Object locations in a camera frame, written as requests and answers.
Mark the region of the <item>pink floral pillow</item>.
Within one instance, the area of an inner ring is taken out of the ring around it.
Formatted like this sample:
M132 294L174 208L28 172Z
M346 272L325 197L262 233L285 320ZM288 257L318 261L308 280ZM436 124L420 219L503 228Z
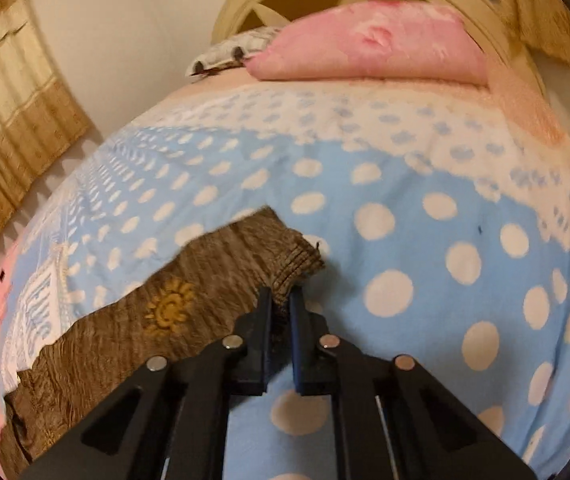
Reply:
M285 26L246 63L260 80L434 79L488 84L486 57L450 6L370 0Z

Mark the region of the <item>blue polka dot blanket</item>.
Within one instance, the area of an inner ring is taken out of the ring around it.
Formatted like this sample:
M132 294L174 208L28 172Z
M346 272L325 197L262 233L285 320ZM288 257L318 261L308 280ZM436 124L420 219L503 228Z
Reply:
M570 139L444 84L247 82L167 99L70 174L0 266L5 396L191 241L271 208L329 328L407 353L541 479L570 461Z

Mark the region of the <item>brown knitted sweater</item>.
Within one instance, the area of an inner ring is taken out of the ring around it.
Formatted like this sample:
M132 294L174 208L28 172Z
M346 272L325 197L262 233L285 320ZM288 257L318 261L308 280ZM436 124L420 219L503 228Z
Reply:
M45 346L5 396L0 470L19 475L152 356L196 356L229 334L268 287L285 310L291 287L324 268L318 248L264 207L191 240L140 287Z

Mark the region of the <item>white patterned pillow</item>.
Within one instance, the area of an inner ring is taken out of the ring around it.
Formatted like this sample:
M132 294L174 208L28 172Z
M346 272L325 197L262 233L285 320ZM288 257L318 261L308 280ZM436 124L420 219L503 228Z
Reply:
M226 38L208 47L187 65L186 77L201 77L244 66L276 38L280 27L262 26Z

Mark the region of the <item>beige patterned curtain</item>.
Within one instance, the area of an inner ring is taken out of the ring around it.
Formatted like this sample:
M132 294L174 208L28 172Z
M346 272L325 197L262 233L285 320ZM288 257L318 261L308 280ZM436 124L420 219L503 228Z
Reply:
M0 236L32 184L92 127L30 0L0 0Z

